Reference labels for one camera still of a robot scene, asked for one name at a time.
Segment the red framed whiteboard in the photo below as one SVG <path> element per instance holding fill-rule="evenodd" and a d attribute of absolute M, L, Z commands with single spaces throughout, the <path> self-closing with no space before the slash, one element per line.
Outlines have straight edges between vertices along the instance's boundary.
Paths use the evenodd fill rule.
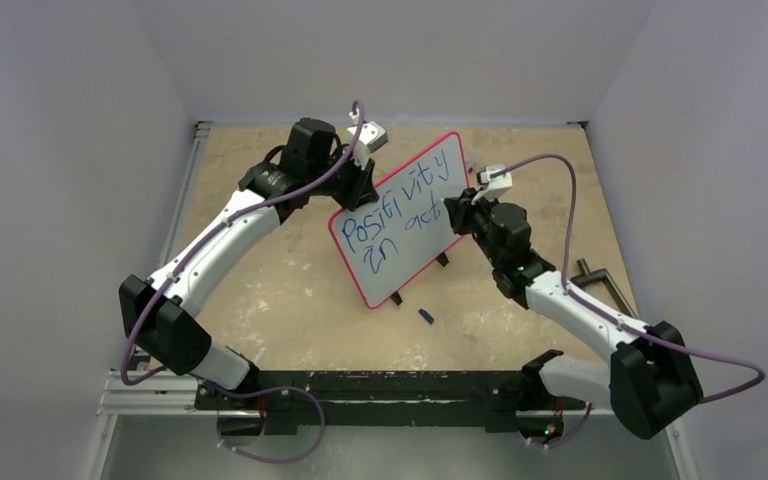
<path fill-rule="evenodd" d="M 462 138 L 450 131 L 377 182 L 377 201 L 329 218 L 328 231 L 368 308 L 390 300 L 459 241 L 443 200 L 459 196 L 468 175 Z"/>

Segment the blue marker cap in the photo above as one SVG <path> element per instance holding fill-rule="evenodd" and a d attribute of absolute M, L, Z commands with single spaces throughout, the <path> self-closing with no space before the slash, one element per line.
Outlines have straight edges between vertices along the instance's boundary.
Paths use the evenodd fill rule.
<path fill-rule="evenodd" d="M 418 313 L 429 325 L 434 324 L 434 317 L 429 312 L 424 309 L 419 309 Z"/>

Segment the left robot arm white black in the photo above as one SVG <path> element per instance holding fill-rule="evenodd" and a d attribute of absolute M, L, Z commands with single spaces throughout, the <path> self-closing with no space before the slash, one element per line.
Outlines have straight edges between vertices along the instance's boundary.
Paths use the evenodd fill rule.
<path fill-rule="evenodd" d="M 311 198 L 329 197 L 349 211 L 378 200 L 372 155 L 388 134 L 358 112 L 351 118 L 348 142 L 323 120 L 298 120 L 286 142 L 249 168 L 222 210 L 179 254 L 147 278 L 131 275 L 121 283 L 128 354 L 140 348 L 177 375 L 214 384 L 232 408 L 255 402 L 256 365 L 214 340 L 197 318 L 243 256 Z"/>

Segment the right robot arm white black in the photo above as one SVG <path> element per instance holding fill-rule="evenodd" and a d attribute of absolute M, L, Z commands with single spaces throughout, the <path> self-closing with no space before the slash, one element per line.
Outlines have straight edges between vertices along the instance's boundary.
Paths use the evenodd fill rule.
<path fill-rule="evenodd" d="M 640 439 L 650 439 L 704 394 L 676 327 L 648 325 L 570 284 L 531 246 L 524 208 L 478 196 L 474 188 L 443 201 L 452 231 L 470 237 L 492 267 L 496 288 L 520 307 L 560 325 L 600 362 L 549 350 L 521 369 L 519 397 L 544 407 L 563 397 L 611 410 Z"/>

